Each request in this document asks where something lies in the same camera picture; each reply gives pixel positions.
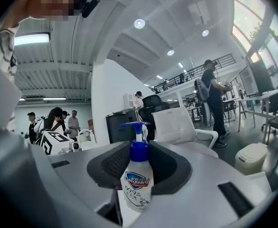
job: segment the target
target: ceiling light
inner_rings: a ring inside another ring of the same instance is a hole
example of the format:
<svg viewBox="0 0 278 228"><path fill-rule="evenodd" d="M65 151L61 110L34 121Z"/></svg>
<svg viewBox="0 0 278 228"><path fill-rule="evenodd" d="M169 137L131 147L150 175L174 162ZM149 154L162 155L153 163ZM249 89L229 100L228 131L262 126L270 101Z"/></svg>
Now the ceiling light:
<svg viewBox="0 0 278 228"><path fill-rule="evenodd" d="M48 43L50 41L50 33L37 33L32 35L17 36L14 38L14 45L25 45L32 43Z"/></svg>
<svg viewBox="0 0 278 228"><path fill-rule="evenodd" d="M207 36L209 34L209 31L206 29L202 32L202 36Z"/></svg>
<svg viewBox="0 0 278 228"><path fill-rule="evenodd" d="M65 97L46 97L43 98L44 101L65 101Z"/></svg>
<svg viewBox="0 0 278 228"><path fill-rule="evenodd" d="M174 50L170 50L170 51L167 52L167 55L168 55L168 56L171 56L171 55L173 55L174 53L175 53Z"/></svg>
<svg viewBox="0 0 278 228"><path fill-rule="evenodd" d="M144 26L145 26L145 21L143 19L137 19L135 22L134 22L134 26L137 28L137 29L142 29Z"/></svg>

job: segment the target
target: gray floor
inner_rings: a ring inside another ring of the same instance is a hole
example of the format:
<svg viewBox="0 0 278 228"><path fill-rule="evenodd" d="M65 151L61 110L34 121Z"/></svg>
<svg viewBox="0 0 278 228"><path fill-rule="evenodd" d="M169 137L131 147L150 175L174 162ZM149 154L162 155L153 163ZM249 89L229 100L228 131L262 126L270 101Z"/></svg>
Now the gray floor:
<svg viewBox="0 0 278 228"><path fill-rule="evenodd" d="M260 106L255 107L256 111L260 111ZM238 108L236 109L236 121L230 121L230 124L226 123L226 130L231 130L230 136L228 136L223 141L226 142L227 146L225 148L213 148L213 150L218 154L219 158L227 162L228 164L234 166L235 156L239 150L251 143L262 142L263 132L261 131L262 124L265 123L265 118L255 116L256 128L254 128L253 116L247 114L247 119L244 115L241 116L241 126L240 132L238 132ZM230 112L232 120L235 119L233 111ZM212 130L207 128L201 122L194 123L195 128ZM278 161L278 130L277 134L274 136L271 130L269 144L268 144L268 154L263 165L263 171L267 174L269 183L272 187L272 190L278 187L278 174L274 172L274 168Z"/></svg>

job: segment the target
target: soap bottle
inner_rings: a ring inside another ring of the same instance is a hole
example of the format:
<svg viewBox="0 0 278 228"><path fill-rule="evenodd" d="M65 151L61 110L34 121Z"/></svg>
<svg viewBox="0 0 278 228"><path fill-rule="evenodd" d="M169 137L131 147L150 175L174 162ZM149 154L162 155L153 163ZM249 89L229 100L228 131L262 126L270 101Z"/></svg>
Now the soap bottle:
<svg viewBox="0 0 278 228"><path fill-rule="evenodd" d="M142 212L151 201L153 170L148 161L149 144L142 139L142 125L131 122L121 127L135 126L136 140L130 146L130 162L121 177L125 201L131 209Z"/></svg>

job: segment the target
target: white wall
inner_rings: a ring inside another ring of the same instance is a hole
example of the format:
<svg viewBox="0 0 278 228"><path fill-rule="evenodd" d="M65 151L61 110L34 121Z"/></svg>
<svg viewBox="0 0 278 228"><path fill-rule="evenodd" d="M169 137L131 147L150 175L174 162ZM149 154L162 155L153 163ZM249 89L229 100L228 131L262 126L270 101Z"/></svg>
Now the white wall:
<svg viewBox="0 0 278 228"><path fill-rule="evenodd" d="M68 116L65 120L66 123L68 123L68 118L71 117L71 112L73 110L77 111L77 118L78 122L80 124L81 129L88 129L88 120L92 119L92 113L91 113L91 105L88 104L82 104L82 105L59 105L56 106L61 107L63 111L67 111L70 116ZM16 129L15 132L19 133L29 132L29 119L27 114L30 112L34 112L35 116L43 116L45 114L49 114L49 112L56 106L53 105L41 105L41 106L30 106L30 107L16 107L15 109L15 124Z"/></svg>
<svg viewBox="0 0 278 228"><path fill-rule="evenodd" d="M109 144L106 116L125 109L123 95L141 91L143 96L154 93L139 79L115 61L106 59L94 65L91 85L92 117L99 146Z"/></svg>

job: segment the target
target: chair armrest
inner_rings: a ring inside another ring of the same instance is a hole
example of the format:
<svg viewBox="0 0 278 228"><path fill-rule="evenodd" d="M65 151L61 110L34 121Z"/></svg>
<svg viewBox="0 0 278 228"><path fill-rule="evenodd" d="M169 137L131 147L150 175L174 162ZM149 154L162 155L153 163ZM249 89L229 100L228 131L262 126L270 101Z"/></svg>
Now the chair armrest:
<svg viewBox="0 0 278 228"><path fill-rule="evenodd" d="M195 131L196 131L196 136L198 133L203 133L203 134L208 134L208 135L213 136L213 140L211 141L211 143L209 145L210 149L213 147L214 143L218 139L218 133L216 131L202 130L202 129L195 129Z"/></svg>

